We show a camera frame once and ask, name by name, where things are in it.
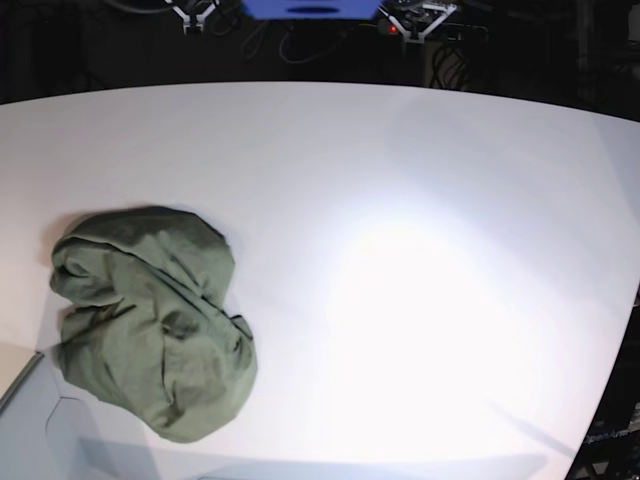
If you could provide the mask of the green t-shirt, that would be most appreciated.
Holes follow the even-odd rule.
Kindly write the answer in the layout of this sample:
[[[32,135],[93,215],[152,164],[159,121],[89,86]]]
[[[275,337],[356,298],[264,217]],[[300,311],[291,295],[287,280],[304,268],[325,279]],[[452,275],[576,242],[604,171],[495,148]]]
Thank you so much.
[[[67,383],[173,442],[237,417],[257,354],[224,309],[235,262],[216,229],[160,206],[99,213],[64,232],[51,263],[51,290],[71,304],[57,348]]]

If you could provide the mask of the blue box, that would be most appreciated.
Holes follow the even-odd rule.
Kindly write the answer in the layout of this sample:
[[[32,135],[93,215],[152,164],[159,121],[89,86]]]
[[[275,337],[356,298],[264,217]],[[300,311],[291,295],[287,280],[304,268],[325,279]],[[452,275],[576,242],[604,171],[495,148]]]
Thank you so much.
[[[252,17],[274,19],[346,19],[364,20],[375,15],[380,0],[244,0],[242,5]]]

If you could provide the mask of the black power strip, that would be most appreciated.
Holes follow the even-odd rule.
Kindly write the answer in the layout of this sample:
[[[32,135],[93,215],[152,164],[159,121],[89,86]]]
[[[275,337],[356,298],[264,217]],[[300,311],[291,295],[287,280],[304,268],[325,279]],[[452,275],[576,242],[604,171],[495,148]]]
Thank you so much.
[[[429,41],[466,42],[489,40],[489,31],[479,25],[443,22],[436,26],[432,24],[415,24],[410,28],[399,28],[389,19],[380,19],[375,23],[377,31],[384,36],[401,38],[406,44],[424,44]]]

